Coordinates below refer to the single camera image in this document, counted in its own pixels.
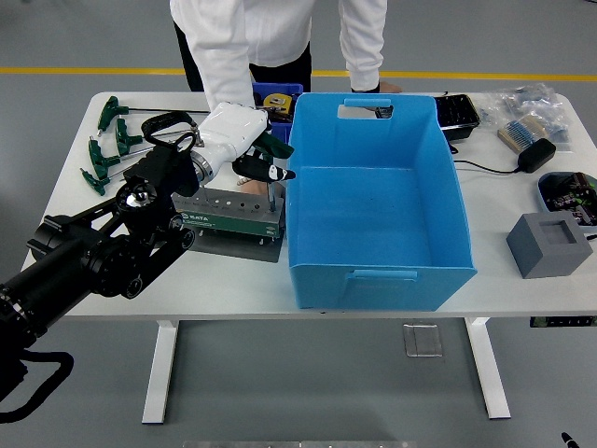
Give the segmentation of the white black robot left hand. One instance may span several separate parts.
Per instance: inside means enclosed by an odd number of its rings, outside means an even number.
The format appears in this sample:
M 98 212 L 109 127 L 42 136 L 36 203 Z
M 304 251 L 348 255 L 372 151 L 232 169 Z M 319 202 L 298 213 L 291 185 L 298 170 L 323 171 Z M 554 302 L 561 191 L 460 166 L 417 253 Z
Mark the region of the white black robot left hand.
M 264 110 L 219 104 L 199 125 L 202 145 L 191 151 L 199 181 L 211 182 L 227 162 L 237 175 L 260 182 L 294 179 L 295 172 L 273 163 L 290 158 L 294 148 L 269 133 L 268 123 Z

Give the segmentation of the person's right hand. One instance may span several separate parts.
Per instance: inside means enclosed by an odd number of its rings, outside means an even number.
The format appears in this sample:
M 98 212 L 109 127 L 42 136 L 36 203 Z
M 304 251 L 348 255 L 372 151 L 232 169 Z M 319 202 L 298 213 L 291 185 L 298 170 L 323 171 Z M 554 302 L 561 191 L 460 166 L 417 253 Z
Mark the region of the person's right hand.
M 240 191 L 245 194 L 266 195 L 268 193 L 268 184 L 247 177 L 241 177 L 237 181 Z

